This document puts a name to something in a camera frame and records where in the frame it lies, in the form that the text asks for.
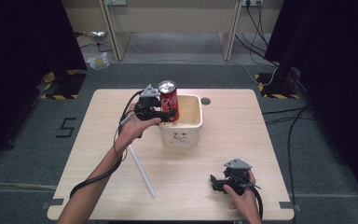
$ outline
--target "hand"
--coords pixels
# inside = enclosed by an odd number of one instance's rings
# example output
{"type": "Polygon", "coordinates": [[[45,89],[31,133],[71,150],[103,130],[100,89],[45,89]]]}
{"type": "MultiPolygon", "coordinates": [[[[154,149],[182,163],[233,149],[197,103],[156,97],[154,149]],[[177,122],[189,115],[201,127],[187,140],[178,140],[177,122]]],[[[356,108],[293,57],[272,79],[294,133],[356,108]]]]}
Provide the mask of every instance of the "hand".
{"type": "MultiPolygon", "coordinates": [[[[249,170],[249,180],[255,184],[255,176],[251,170],[249,170]]],[[[251,189],[245,189],[245,192],[242,195],[238,195],[229,185],[224,185],[223,188],[234,200],[234,204],[232,204],[229,209],[233,210],[238,208],[243,217],[245,217],[250,223],[261,223],[261,218],[257,209],[256,197],[251,189]]]]}
{"type": "Polygon", "coordinates": [[[124,145],[130,145],[134,139],[141,136],[144,130],[148,127],[161,123],[161,119],[154,118],[149,120],[139,120],[132,112],[135,109],[135,104],[130,105],[128,116],[131,116],[130,120],[127,121],[121,128],[118,139],[124,142],[124,145]]]}

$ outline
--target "forearm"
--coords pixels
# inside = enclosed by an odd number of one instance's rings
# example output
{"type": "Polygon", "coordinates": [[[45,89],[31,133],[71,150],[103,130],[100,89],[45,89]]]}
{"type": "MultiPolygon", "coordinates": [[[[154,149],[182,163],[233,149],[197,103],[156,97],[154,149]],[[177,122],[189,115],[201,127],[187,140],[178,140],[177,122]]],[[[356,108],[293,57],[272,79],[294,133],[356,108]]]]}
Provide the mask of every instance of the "forearm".
{"type": "Polygon", "coordinates": [[[251,189],[246,189],[244,193],[245,198],[247,198],[250,203],[250,206],[248,206],[248,208],[243,211],[244,216],[251,224],[261,224],[262,221],[258,213],[255,194],[252,192],[251,189]]]}
{"type": "MultiPolygon", "coordinates": [[[[112,169],[118,160],[121,159],[121,155],[128,144],[118,139],[115,143],[116,151],[114,151],[113,147],[110,148],[87,179],[105,174],[112,169]]],[[[100,199],[109,178],[110,176],[79,189],[64,207],[58,223],[86,223],[100,199]]]]}

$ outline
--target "black cable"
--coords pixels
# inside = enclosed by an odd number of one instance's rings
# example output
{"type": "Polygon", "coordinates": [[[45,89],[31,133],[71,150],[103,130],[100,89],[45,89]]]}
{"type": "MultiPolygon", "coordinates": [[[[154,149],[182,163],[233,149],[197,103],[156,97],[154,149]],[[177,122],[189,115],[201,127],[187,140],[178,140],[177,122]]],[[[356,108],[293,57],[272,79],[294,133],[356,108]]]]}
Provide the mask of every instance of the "black cable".
{"type": "Polygon", "coordinates": [[[289,121],[289,120],[291,120],[291,119],[294,119],[294,118],[274,119],[274,120],[266,121],[266,125],[271,125],[271,124],[276,124],[276,123],[280,123],[280,122],[285,122],[285,121],[289,121]]]}
{"type": "Polygon", "coordinates": [[[255,186],[251,186],[250,189],[252,190],[252,192],[255,194],[255,197],[257,198],[258,214],[260,215],[260,219],[263,220],[263,201],[261,200],[260,193],[258,193],[258,191],[255,188],[255,186]]]}
{"type": "Polygon", "coordinates": [[[82,47],[80,47],[81,49],[87,47],[87,46],[91,46],[91,45],[95,45],[95,43],[92,43],[92,44],[87,44],[87,45],[83,45],[82,47]]]}
{"type": "Polygon", "coordinates": [[[127,112],[128,108],[130,107],[130,104],[131,104],[133,98],[135,98],[137,95],[141,94],[142,92],[143,91],[137,91],[136,93],[133,94],[133,96],[127,102],[126,107],[124,107],[123,114],[121,115],[120,121],[122,121],[124,118],[126,118],[126,112],[127,112]]]}
{"type": "MultiPolygon", "coordinates": [[[[246,42],[248,42],[248,44],[250,44],[251,46],[253,45],[248,39],[246,39],[246,37],[245,37],[245,35],[244,35],[243,33],[241,33],[241,35],[242,35],[242,38],[243,38],[246,42]]],[[[255,45],[253,45],[253,48],[258,49],[258,50],[261,50],[261,51],[263,51],[263,52],[266,52],[265,49],[261,49],[261,48],[255,46],[255,45]]]]}
{"type": "Polygon", "coordinates": [[[72,190],[71,190],[71,194],[69,195],[69,198],[72,198],[72,196],[81,188],[89,185],[89,184],[92,184],[92,183],[95,183],[97,181],[100,181],[108,176],[110,176],[117,168],[118,166],[120,166],[121,164],[121,158],[117,161],[116,165],[110,169],[108,172],[102,174],[102,175],[98,175],[92,179],[87,179],[79,184],[77,184],[72,190]]]}
{"type": "MultiPolygon", "coordinates": [[[[238,41],[240,41],[240,43],[242,44],[242,46],[248,50],[250,50],[251,52],[257,54],[258,56],[260,56],[261,58],[264,58],[264,56],[262,54],[260,54],[259,52],[255,51],[254,49],[252,48],[249,48],[245,43],[243,43],[240,38],[235,35],[235,37],[237,38],[238,41]]],[[[272,67],[277,67],[278,65],[274,62],[271,62],[271,61],[268,61],[269,63],[272,63],[273,65],[271,64],[266,64],[266,63],[258,63],[258,64],[262,64],[262,65],[265,65],[265,66],[272,66],[272,67]]]]}
{"type": "Polygon", "coordinates": [[[247,7],[246,9],[247,9],[247,11],[248,11],[249,17],[251,18],[251,20],[252,20],[252,22],[253,22],[253,24],[254,24],[254,26],[255,26],[256,33],[260,36],[260,38],[264,41],[264,43],[265,43],[266,46],[268,47],[269,44],[267,43],[266,38],[265,38],[263,35],[261,35],[261,33],[260,33],[259,29],[258,29],[258,26],[255,24],[255,20],[253,19],[252,14],[251,14],[251,12],[249,11],[249,8],[247,7]]]}
{"type": "Polygon", "coordinates": [[[260,25],[261,35],[263,36],[264,40],[266,40],[266,37],[264,36],[263,31],[263,22],[261,22],[261,15],[263,13],[263,7],[261,6],[261,2],[257,1],[257,9],[258,9],[258,25],[260,25]]]}
{"type": "Polygon", "coordinates": [[[100,51],[100,52],[107,52],[107,51],[113,51],[112,49],[105,49],[105,50],[101,50],[101,43],[97,43],[97,46],[98,46],[98,51],[100,51]]]}
{"type": "MultiPolygon", "coordinates": [[[[298,118],[300,117],[300,115],[307,109],[308,107],[304,107],[303,109],[301,109],[300,112],[298,112],[298,114],[295,117],[295,120],[293,121],[292,125],[290,126],[290,130],[289,130],[289,135],[287,138],[287,154],[288,154],[288,161],[289,161],[289,176],[290,176],[290,185],[292,187],[292,202],[293,202],[293,206],[296,205],[296,196],[295,196],[295,185],[294,185],[294,180],[293,180],[293,172],[292,172],[292,154],[291,154],[291,148],[290,148],[290,139],[292,136],[292,130],[293,127],[295,126],[296,121],[298,120],[298,118]]],[[[293,217],[293,223],[296,223],[296,214],[293,217]]]]}
{"type": "Polygon", "coordinates": [[[279,110],[279,111],[269,111],[269,112],[263,112],[262,114],[278,114],[278,113],[284,113],[284,112],[290,112],[290,111],[297,111],[308,108],[308,106],[300,107],[300,108],[294,108],[294,109],[285,109],[285,110],[279,110]]]}
{"type": "Polygon", "coordinates": [[[249,53],[253,62],[255,62],[255,59],[253,58],[252,51],[253,51],[253,47],[255,46],[255,38],[256,38],[256,37],[257,37],[257,33],[255,34],[255,37],[254,37],[254,39],[253,39],[253,41],[252,41],[251,51],[250,51],[250,53],[249,53]]]}

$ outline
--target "black curtain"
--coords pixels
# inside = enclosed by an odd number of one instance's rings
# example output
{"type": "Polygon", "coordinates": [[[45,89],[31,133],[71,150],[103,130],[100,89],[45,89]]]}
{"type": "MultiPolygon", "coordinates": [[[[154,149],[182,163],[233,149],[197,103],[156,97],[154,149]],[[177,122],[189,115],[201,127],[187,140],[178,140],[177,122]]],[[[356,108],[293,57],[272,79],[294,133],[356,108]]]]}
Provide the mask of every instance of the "black curtain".
{"type": "MultiPolygon", "coordinates": [[[[296,21],[307,9],[300,2],[285,0],[266,57],[279,62],[292,52],[287,40],[293,41],[296,21]]],[[[318,119],[358,180],[358,1],[316,2],[319,7],[308,17],[310,33],[289,65],[300,69],[318,119]]]]}
{"type": "Polygon", "coordinates": [[[0,144],[43,75],[68,69],[87,66],[62,1],[0,0],[0,144]]]}

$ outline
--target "electrical outlet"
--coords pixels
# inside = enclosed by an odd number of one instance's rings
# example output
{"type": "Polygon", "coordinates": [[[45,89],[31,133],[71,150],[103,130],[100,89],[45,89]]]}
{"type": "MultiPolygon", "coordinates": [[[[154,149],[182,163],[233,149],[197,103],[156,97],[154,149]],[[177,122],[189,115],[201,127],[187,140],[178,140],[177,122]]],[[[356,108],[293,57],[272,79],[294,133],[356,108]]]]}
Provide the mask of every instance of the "electrical outlet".
{"type": "MultiPolygon", "coordinates": [[[[258,6],[263,6],[263,0],[249,0],[251,2],[251,5],[249,5],[250,7],[258,7],[258,6]]],[[[246,0],[242,1],[242,6],[246,7],[246,0]]]]}
{"type": "Polygon", "coordinates": [[[108,6],[126,6],[126,0],[106,0],[108,6]]]}

